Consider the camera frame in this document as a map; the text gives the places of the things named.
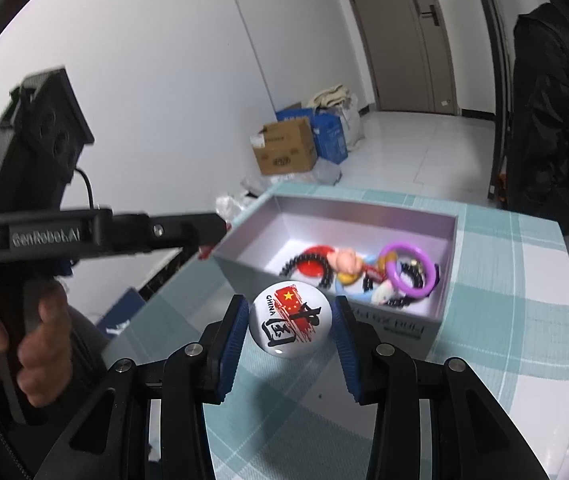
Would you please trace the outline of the blue shoe box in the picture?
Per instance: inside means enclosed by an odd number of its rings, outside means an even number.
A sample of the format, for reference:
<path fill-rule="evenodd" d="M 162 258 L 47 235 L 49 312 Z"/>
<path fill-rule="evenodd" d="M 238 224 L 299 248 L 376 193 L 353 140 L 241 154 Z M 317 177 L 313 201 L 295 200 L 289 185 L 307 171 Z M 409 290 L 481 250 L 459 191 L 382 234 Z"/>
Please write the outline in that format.
<path fill-rule="evenodd" d="M 98 330 L 109 339 L 114 339 L 124 332 L 132 318 L 146 305 L 147 301 L 137 289 L 127 288 L 111 309 L 100 318 Z"/>

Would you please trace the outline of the grey door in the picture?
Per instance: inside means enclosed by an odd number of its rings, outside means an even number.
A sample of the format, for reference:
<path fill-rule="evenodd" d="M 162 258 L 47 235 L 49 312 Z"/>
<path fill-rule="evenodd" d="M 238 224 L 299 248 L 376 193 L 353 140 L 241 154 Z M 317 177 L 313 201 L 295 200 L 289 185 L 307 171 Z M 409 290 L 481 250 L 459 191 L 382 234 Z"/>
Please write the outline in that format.
<path fill-rule="evenodd" d="M 455 115 L 455 73 L 438 0 L 350 0 L 385 112 Z"/>

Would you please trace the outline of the purple cartoon keychain toy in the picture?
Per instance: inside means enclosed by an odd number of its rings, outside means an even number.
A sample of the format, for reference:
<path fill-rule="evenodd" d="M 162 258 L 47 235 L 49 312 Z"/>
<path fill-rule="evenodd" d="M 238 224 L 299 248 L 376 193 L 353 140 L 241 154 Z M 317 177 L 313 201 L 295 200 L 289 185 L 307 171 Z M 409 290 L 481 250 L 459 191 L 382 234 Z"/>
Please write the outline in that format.
<path fill-rule="evenodd" d="M 412 299 L 429 297 L 439 281 L 439 267 L 420 247 L 406 242 L 386 245 L 380 257 L 388 281 Z"/>

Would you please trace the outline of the red round badge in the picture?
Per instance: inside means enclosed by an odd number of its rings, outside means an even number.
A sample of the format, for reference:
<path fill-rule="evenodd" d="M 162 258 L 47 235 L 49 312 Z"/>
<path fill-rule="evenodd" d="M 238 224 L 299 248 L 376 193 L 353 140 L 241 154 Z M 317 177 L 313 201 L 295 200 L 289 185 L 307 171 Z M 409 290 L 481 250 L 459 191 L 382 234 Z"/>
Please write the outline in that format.
<path fill-rule="evenodd" d="M 318 278 L 320 288 L 329 289 L 333 284 L 334 272 L 325 256 L 334 248 L 327 245 L 316 245 L 305 249 L 294 258 L 294 269 L 306 278 Z"/>

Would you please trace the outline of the blue cardboard box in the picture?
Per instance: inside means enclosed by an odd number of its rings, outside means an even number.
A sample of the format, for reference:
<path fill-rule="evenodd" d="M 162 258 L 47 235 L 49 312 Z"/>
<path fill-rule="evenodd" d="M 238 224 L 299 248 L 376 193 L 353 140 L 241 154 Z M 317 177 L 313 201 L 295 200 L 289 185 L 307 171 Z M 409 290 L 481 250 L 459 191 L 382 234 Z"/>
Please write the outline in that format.
<path fill-rule="evenodd" d="M 318 156 L 339 165 L 348 157 L 341 119 L 336 115 L 313 108 L 287 108 L 276 113 L 279 122 L 307 118 Z"/>

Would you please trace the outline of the black backpack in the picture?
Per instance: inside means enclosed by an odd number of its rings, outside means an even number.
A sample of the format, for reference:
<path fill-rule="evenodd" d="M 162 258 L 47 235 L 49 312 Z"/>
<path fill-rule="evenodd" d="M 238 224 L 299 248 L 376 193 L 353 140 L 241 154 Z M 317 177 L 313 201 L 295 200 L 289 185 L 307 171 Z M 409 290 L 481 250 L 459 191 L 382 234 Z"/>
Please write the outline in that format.
<path fill-rule="evenodd" d="M 507 204 L 569 235 L 569 20 L 552 3 L 514 27 Z"/>

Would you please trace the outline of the brown cardboard box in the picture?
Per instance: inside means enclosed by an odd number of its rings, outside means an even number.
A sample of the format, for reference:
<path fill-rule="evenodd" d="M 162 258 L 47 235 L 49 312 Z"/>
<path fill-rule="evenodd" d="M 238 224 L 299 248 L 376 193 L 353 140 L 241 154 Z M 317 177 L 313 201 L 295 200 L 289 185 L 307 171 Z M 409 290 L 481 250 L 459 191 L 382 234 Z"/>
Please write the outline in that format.
<path fill-rule="evenodd" d="M 310 171 L 318 158 L 307 118 L 264 125 L 250 143 L 260 173 L 267 177 Z"/>

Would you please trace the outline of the pink pig figurine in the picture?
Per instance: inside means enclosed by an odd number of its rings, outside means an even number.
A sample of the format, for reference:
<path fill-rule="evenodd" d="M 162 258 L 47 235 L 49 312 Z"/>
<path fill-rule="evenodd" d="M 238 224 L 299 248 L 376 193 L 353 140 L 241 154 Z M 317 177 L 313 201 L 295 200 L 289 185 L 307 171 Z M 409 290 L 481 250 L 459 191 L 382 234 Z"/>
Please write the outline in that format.
<path fill-rule="evenodd" d="M 327 263 L 344 286 L 356 283 L 365 272 L 365 261 L 357 255 L 353 248 L 343 248 L 328 252 Z"/>

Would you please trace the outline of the clear plastic bag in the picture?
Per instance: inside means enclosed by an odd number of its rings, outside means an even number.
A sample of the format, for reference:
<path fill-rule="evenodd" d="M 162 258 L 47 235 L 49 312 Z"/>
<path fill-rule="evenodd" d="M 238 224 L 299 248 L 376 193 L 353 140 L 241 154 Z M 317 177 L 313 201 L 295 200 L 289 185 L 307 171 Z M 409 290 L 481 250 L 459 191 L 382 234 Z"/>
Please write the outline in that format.
<path fill-rule="evenodd" d="M 342 170 L 335 162 L 319 158 L 313 169 L 297 174 L 277 174 L 276 176 L 249 176 L 242 179 L 239 194 L 224 194 L 216 198 L 216 212 L 227 222 L 234 221 L 243 211 L 249 208 L 258 197 L 266 193 L 269 188 L 287 183 L 304 183 L 319 185 L 335 185 L 342 178 Z"/>

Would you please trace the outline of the black coat rack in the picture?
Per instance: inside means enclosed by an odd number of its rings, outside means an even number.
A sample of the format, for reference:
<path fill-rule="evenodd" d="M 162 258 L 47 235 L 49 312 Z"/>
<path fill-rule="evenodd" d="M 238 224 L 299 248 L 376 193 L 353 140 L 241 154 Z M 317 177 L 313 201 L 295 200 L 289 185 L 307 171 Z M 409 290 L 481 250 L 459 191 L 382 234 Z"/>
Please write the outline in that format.
<path fill-rule="evenodd" d="M 493 151 L 491 152 L 487 198 L 508 207 L 507 166 L 512 133 L 512 62 L 505 20 L 499 0 L 479 0 L 487 29 L 493 86 Z"/>

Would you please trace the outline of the white sack with cloth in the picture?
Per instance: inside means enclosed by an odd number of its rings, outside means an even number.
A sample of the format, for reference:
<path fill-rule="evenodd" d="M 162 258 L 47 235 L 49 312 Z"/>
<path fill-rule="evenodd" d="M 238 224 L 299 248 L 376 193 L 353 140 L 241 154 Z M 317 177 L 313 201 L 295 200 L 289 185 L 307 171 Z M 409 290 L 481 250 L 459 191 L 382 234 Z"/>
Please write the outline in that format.
<path fill-rule="evenodd" d="M 307 106 L 318 113 L 329 113 L 341 121 L 347 151 L 354 152 L 365 140 L 361 124 L 358 96 L 344 84 L 323 89 L 313 96 Z"/>

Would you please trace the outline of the white China flag badge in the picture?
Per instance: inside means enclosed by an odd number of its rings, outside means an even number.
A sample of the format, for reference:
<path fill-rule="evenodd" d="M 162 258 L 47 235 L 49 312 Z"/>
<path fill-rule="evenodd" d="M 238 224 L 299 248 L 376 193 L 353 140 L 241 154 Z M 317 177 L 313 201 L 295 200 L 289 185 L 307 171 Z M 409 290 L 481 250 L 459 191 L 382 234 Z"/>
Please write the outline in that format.
<path fill-rule="evenodd" d="M 263 352 L 296 359 L 317 351 L 329 338 L 332 308 L 318 288 L 300 281 L 273 284 L 254 299 L 250 333 Z"/>

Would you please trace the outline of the teal plaid tablecloth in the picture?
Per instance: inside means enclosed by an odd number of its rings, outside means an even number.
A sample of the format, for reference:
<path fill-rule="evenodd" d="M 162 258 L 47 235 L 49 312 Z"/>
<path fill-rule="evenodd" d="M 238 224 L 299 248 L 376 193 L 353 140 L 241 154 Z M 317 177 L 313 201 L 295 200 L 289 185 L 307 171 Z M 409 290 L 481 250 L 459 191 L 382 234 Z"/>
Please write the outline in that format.
<path fill-rule="evenodd" d="M 234 220 L 206 260 L 192 260 L 106 348 L 104 359 L 166 359 L 219 320 L 232 296 L 254 297 L 315 245 L 374 257 L 417 246 L 441 269 L 429 297 L 376 308 L 347 288 L 360 321 L 420 359 L 467 361 L 555 477 L 569 445 L 569 254 L 551 221 L 383 191 L 281 183 Z M 253 341 L 234 388 L 205 411 L 220 479 L 360 479 L 374 408 L 348 393 L 332 344 L 287 360 Z"/>

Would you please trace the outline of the grey phone box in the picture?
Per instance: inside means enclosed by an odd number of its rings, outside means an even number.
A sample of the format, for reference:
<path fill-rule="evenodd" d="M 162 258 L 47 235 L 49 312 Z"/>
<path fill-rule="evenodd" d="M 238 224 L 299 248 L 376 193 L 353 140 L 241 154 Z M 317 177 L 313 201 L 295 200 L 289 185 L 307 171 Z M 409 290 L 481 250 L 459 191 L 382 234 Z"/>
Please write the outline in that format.
<path fill-rule="evenodd" d="M 424 359 L 444 321 L 457 228 L 450 214 L 275 194 L 234 223 L 214 258 L 249 300 L 278 281 L 315 285 Z"/>

